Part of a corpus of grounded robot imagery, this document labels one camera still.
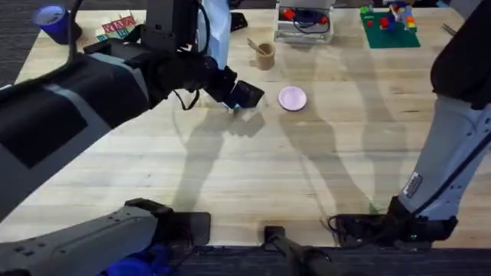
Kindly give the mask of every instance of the wooden table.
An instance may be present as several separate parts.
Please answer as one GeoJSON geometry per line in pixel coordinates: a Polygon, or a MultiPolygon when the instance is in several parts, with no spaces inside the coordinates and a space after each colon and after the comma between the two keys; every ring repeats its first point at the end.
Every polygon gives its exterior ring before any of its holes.
{"type": "MultiPolygon", "coordinates": [[[[458,29],[462,19],[449,9],[416,9],[421,48],[371,50],[358,10],[339,9],[331,45],[277,44],[277,65],[263,72],[246,38],[272,39],[274,11],[244,12],[250,26],[232,34],[229,65],[265,90],[257,110],[233,116],[202,97],[183,112],[170,98],[104,137],[26,199],[0,227],[2,241],[92,219],[136,197],[210,212],[213,245],[258,245],[264,225],[283,225],[304,245],[334,245],[321,219],[385,212],[433,119],[430,68],[450,40],[441,25],[458,29]],[[301,112],[278,105],[278,92],[289,85],[308,94],[301,112]]],[[[101,18],[115,13],[81,11],[80,44],[93,43],[101,18]]],[[[18,80],[66,57],[66,47],[40,33],[18,80]]],[[[490,161],[465,195],[453,237],[438,246],[491,246],[490,161]]]]}

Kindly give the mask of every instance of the gray robot arm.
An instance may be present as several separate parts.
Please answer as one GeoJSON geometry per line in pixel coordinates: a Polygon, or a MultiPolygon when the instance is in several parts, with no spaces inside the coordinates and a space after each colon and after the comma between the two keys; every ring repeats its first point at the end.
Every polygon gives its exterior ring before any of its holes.
{"type": "Polygon", "coordinates": [[[0,275],[97,275],[151,245],[157,222],[147,210],[124,206],[58,232],[0,244],[0,275]]]}
{"type": "Polygon", "coordinates": [[[482,1],[433,64],[433,125],[408,183],[386,215],[335,216],[342,245],[426,248],[451,236],[491,143],[491,40],[480,33],[490,12],[491,0],[482,1]]]}

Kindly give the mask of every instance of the toy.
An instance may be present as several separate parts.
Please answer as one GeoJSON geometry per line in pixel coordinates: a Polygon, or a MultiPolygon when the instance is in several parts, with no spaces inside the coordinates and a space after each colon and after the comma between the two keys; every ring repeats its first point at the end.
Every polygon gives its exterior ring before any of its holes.
{"type": "Polygon", "coordinates": [[[389,20],[388,30],[394,30],[398,22],[404,24],[406,31],[416,32],[416,22],[413,16],[413,7],[407,1],[401,0],[383,0],[384,5],[389,5],[387,19],[389,20]]]}
{"type": "Polygon", "coordinates": [[[96,31],[96,36],[99,41],[106,41],[108,38],[125,38],[135,29],[137,21],[131,14],[131,11],[124,11],[119,14],[119,17],[106,19],[102,28],[96,31]]]}
{"type": "Polygon", "coordinates": [[[375,12],[371,6],[360,8],[360,17],[370,48],[418,48],[412,7],[405,1],[384,1],[389,11],[375,12]]]}

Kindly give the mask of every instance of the red lego brick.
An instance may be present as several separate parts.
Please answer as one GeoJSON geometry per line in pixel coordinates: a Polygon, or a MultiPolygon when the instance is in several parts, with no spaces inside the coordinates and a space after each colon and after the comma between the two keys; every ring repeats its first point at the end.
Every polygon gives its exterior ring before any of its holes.
{"type": "Polygon", "coordinates": [[[383,29],[389,28],[389,19],[381,18],[381,27],[383,29]]]}
{"type": "Polygon", "coordinates": [[[288,20],[293,20],[293,18],[295,18],[295,12],[290,9],[290,8],[286,8],[284,11],[283,11],[283,15],[288,19],[288,20]]]}
{"type": "Polygon", "coordinates": [[[321,25],[326,25],[328,23],[328,18],[326,18],[325,16],[322,17],[321,21],[319,22],[319,24],[321,25]]]}

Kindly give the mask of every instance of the small pink plate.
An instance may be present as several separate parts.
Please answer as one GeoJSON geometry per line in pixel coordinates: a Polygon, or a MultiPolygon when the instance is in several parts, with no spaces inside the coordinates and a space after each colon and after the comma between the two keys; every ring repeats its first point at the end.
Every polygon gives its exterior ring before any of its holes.
{"type": "Polygon", "coordinates": [[[286,87],[279,93],[278,99],[288,111],[299,111],[307,104],[307,95],[298,87],[286,87]]]}

